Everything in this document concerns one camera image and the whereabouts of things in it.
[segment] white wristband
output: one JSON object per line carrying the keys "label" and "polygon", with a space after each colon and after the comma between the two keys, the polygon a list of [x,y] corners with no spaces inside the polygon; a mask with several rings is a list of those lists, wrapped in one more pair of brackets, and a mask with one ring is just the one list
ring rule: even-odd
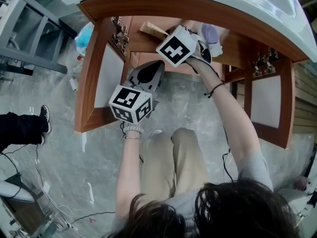
{"label": "white wristband", "polygon": [[133,126],[133,125],[123,128],[123,132],[124,133],[126,133],[127,131],[137,131],[139,133],[143,133],[144,132],[144,130],[142,128],[137,127],[137,126]]}

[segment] beige pants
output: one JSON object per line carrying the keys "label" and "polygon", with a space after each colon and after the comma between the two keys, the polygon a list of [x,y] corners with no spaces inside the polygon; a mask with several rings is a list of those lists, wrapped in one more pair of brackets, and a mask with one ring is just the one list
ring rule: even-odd
{"label": "beige pants", "polygon": [[177,129],[172,137],[156,134],[142,146],[141,192],[146,201],[164,201],[208,182],[208,172],[194,131]]}

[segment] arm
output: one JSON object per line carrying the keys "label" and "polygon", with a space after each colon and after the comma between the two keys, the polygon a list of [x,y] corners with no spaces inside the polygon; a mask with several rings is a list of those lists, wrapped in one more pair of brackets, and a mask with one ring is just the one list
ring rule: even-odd
{"label": "arm", "polygon": [[[189,59],[188,62],[210,92],[221,83],[207,64],[196,59]],[[238,165],[242,159],[261,149],[258,135],[248,115],[224,85],[215,89],[212,98],[227,132],[233,159]]]}
{"label": "arm", "polygon": [[[140,137],[139,132],[128,131],[127,137]],[[122,160],[115,191],[115,215],[128,215],[132,199],[141,193],[140,187],[140,140],[125,139]]]}

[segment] dark hair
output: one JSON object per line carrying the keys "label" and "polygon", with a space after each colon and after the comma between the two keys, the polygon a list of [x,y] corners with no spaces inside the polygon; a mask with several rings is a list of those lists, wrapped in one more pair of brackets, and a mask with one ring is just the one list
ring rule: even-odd
{"label": "dark hair", "polygon": [[[133,199],[124,228],[108,237],[185,237],[186,222],[173,207],[150,202],[137,210],[140,197]],[[299,237],[286,200],[250,179],[206,183],[196,197],[194,218],[193,237]]]}

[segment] cabinet door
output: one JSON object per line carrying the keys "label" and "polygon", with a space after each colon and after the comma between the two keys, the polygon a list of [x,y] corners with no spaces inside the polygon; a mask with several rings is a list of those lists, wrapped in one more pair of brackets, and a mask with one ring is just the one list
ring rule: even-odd
{"label": "cabinet door", "polygon": [[250,117],[258,137],[282,148],[288,148],[292,135],[295,110],[295,78],[292,62],[280,58],[272,63],[275,72],[267,66],[245,72],[244,109]]}
{"label": "cabinet door", "polygon": [[130,56],[128,47],[120,47],[122,42],[116,36],[120,25],[128,36],[131,17],[121,18],[120,25],[118,19],[104,18],[95,23],[77,92],[75,131],[78,133],[116,121],[108,102],[116,86],[127,77]]}

